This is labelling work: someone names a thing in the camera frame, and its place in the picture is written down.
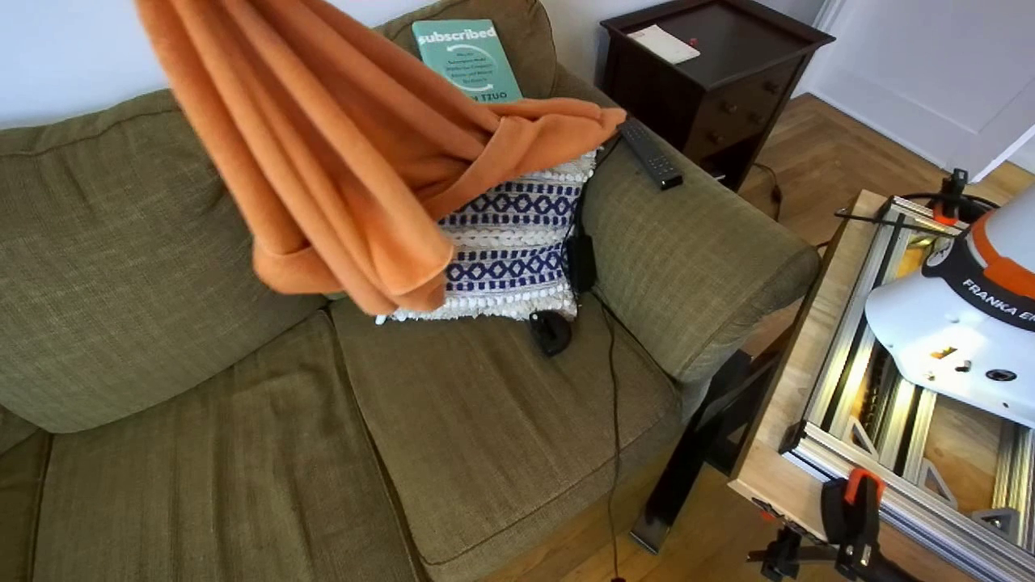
book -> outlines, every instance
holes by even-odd
[[[416,19],[419,61],[471,101],[521,101],[521,89],[493,19]]]

orange blanket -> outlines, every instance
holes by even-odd
[[[365,313],[443,303],[435,228],[623,119],[584,101],[475,105],[322,0],[140,0],[172,91],[283,295]]]

couch armrest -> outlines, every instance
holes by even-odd
[[[565,99],[609,99],[558,72]],[[683,153],[683,189],[656,190],[619,143],[584,190],[595,295],[680,383],[708,380],[769,312],[802,299],[818,256]]]

wooden floor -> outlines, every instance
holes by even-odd
[[[945,176],[940,169],[921,162],[920,157],[898,150],[895,143],[848,119],[814,99],[799,99],[789,105],[757,162],[761,169],[748,176],[741,194],[763,213],[772,213],[775,206],[769,190],[779,185],[779,224],[814,246],[835,236],[835,212],[845,212],[857,190],[938,190]],[[1024,189],[1035,189],[1035,178],[1014,166],[1004,166],[966,190],[1010,200]],[[789,312],[772,318],[766,331],[755,337],[755,346],[761,349],[769,342],[787,323]],[[650,481],[640,480],[640,484],[619,497],[622,520],[627,520],[627,515],[637,511],[637,502],[647,497],[647,484]],[[766,519],[738,497],[725,484],[720,474],[705,469],[659,555],[650,555],[627,538],[619,538],[619,574],[627,582],[755,582],[763,575],[757,564],[748,564],[748,554],[763,550],[775,531],[775,519]],[[581,555],[581,564],[568,569],[564,582],[609,582],[613,575],[609,515],[602,508],[587,511],[584,525],[573,529],[568,541],[558,544],[597,548],[595,554]],[[839,575],[828,564],[802,564],[799,579],[810,582]]]

wooden nightstand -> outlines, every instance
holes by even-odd
[[[741,189],[811,51],[832,36],[748,0],[680,0],[602,24],[602,89],[727,189]],[[627,40],[659,26],[697,50],[671,65]]]

